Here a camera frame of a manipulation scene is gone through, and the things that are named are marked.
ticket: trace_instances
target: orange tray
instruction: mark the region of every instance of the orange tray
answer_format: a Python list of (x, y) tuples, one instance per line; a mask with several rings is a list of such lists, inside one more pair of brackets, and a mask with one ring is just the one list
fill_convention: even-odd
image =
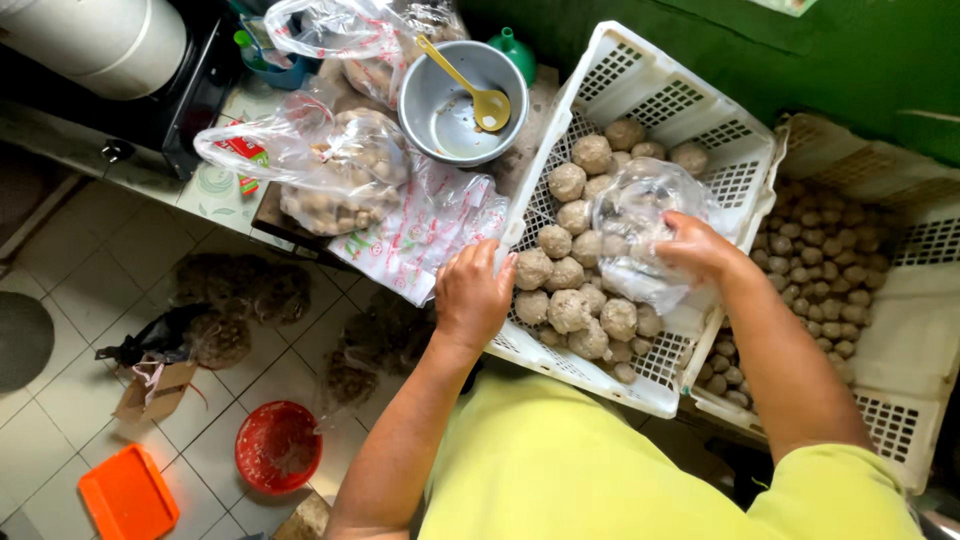
[(103, 540), (152, 540), (180, 518), (153, 458), (136, 443), (83, 475), (77, 487)]

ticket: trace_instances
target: plastic ladle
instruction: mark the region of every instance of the plastic ladle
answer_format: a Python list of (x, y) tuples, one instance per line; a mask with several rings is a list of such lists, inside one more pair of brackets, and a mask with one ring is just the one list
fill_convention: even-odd
[(417, 36), (417, 45), (423, 49), (453, 80), (460, 84), (473, 97), (473, 118), (481, 129), (495, 132), (507, 125), (510, 120), (510, 100), (499, 90), (478, 90), (460, 74), (444, 55), (440, 54), (423, 35)]

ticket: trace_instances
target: metal bowl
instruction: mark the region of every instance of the metal bowl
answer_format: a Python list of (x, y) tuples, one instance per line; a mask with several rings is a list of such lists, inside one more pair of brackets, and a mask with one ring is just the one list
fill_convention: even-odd
[(430, 158), (472, 167), (503, 154), (527, 117), (527, 85), (503, 53), (480, 41), (448, 41), (437, 50), (480, 90), (500, 90), (510, 100), (510, 121), (486, 132), (473, 118), (473, 98), (427, 55), (420, 55), (400, 84), (396, 112), (407, 138)]

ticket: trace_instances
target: person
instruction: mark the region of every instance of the person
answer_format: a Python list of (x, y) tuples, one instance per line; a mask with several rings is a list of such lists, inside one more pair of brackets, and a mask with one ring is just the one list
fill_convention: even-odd
[(776, 469), (743, 512), (585, 392), (489, 368), (458, 394), (510, 309), (516, 254), (495, 241), (437, 275), (437, 328), (350, 465), (332, 539), (920, 538), (904, 490), (837, 378), (763, 273), (707, 224), (666, 214), (667, 263), (715, 285)]

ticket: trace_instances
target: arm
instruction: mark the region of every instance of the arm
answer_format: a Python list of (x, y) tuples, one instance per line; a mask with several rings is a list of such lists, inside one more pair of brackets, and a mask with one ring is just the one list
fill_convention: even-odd
[(468, 246), (438, 272), (437, 329), (350, 464), (326, 537), (409, 537), (447, 416), (510, 309), (516, 254), (494, 280), (496, 246), (496, 240)]
[(719, 288), (774, 463), (825, 442), (872, 451), (850, 390), (763, 272), (699, 219), (669, 212), (666, 221), (676, 238), (657, 254)]

